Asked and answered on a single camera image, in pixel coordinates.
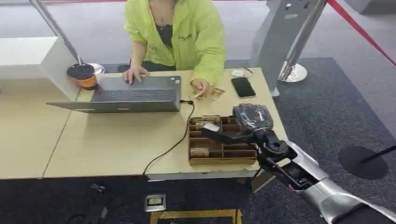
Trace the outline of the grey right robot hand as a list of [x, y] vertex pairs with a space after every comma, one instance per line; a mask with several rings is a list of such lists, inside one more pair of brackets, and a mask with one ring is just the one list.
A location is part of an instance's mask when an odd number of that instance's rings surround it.
[[225, 134], [221, 127], [207, 124], [200, 129], [201, 135], [226, 145], [255, 143], [259, 147], [265, 146], [269, 137], [275, 135], [272, 117], [265, 106], [239, 104], [232, 112], [240, 133]]

